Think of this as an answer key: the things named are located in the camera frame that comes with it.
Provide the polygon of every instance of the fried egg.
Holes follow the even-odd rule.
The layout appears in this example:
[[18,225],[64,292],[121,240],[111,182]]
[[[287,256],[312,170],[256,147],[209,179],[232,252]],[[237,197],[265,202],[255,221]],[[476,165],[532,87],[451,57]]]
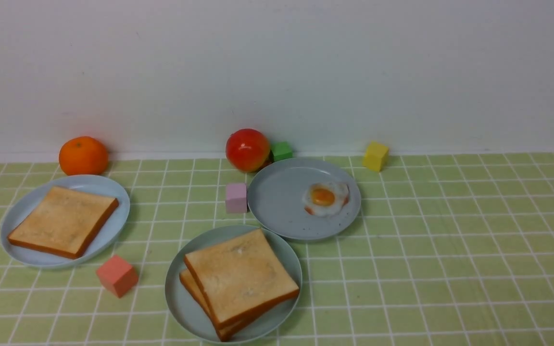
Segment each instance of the fried egg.
[[349,201],[350,189],[343,182],[312,184],[303,195],[305,211],[318,217],[336,215]]

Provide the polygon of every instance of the yellow cube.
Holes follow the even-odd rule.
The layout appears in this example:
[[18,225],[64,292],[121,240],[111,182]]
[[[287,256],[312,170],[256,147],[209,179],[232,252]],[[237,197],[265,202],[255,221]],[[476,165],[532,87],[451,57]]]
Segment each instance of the yellow cube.
[[365,158],[363,159],[363,166],[371,169],[372,171],[379,172],[386,164],[389,158],[389,147],[379,144],[378,142],[371,142],[365,152]]

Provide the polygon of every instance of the red cube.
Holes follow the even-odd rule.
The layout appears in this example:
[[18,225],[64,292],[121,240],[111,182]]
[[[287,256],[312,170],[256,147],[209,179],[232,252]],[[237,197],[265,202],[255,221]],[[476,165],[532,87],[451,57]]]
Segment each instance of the red cube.
[[95,273],[101,285],[119,298],[138,283],[138,274],[134,267],[117,255],[102,264]]

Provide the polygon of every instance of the green cube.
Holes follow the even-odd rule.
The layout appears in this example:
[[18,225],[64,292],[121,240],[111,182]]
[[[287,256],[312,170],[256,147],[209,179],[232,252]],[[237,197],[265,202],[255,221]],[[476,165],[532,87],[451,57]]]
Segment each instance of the green cube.
[[290,148],[290,144],[287,142],[279,142],[275,143],[271,147],[271,151],[273,152],[273,161],[277,162],[279,160],[285,160],[292,158],[292,149]]

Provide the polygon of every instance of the pink cube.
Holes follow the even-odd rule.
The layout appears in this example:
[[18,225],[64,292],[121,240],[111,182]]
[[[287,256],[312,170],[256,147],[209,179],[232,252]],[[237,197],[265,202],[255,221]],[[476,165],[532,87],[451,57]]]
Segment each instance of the pink cube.
[[101,285],[118,298],[125,296],[138,283],[138,274],[134,267],[117,255],[102,264],[95,273]]
[[229,214],[247,212],[247,186],[244,183],[226,185],[226,212]]

